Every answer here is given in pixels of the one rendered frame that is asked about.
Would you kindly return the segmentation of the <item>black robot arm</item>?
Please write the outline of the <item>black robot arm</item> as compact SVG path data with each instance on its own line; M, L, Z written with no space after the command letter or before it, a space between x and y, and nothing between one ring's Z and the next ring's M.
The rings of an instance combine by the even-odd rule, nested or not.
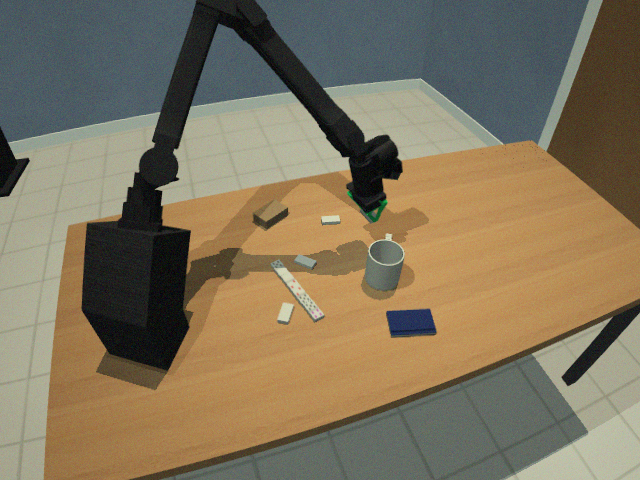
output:
M154 189L179 180L173 147L179 148L218 24L233 29L258 52L312 115L331 145L342 157L350 157L354 180L367 181L374 175L370 181L372 196L384 191L382 178L398 180L403 169L395 143L388 135L365 142L358 125L281 39L255 0L196 0L195 8L152 138L156 143L140 159L140 172L134 174L135 188L128 187L118 228L161 232L162 191Z

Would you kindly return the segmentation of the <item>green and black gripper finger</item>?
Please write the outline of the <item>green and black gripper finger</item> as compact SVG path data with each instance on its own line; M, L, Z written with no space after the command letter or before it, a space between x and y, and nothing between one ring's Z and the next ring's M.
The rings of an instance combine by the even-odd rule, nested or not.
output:
M386 207L386 205L388 204L388 202L387 202L387 200L386 200L386 199L385 199L385 200L383 200L383 201L379 201L379 202L381 203L381 206L379 206L379 207L378 207L378 211L377 211L377 214L376 214L376 217L375 217L375 218L372 216L372 212L373 212L374 210L376 210L377 208L376 208L376 209L374 209L374 210L372 210L372 211L370 211L369 213L365 213L365 212L364 212L364 213L365 213L365 214L366 214L366 215L367 215L367 216L368 216L368 217L369 217L369 218L370 218L374 223L375 223L376 221L378 221L378 220L379 220L379 217L380 217L380 215L381 215L382 211L384 210L384 208L385 208L385 207Z
M352 193L351 193L350 191L348 191L348 192L347 192L347 194L348 194L348 195L349 195L349 197L353 200ZM354 200L353 200L353 201L354 201ZM355 202L355 201L354 201L354 202ZM355 202L355 203L356 203L356 202ZM357 203L356 203L356 204L357 204ZM358 204L357 204L357 205L358 205ZM359 206L359 205L358 205L358 206ZM360 206L359 206L359 207L360 207ZM360 207L360 208L361 208L361 207ZM361 209L362 209L362 208L361 208Z

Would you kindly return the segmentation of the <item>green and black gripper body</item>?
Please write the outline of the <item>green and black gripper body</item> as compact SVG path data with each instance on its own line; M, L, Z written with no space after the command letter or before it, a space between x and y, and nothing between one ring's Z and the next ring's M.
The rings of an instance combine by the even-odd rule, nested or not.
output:
M372 196L370 181L373 178L374 175L367 181L356 181L352 178L353 181L346 184L346 188L352 193L353 200L365 213L369 213L370 211L378 208L381 206L379 201L386 199L386 193L384 191Z

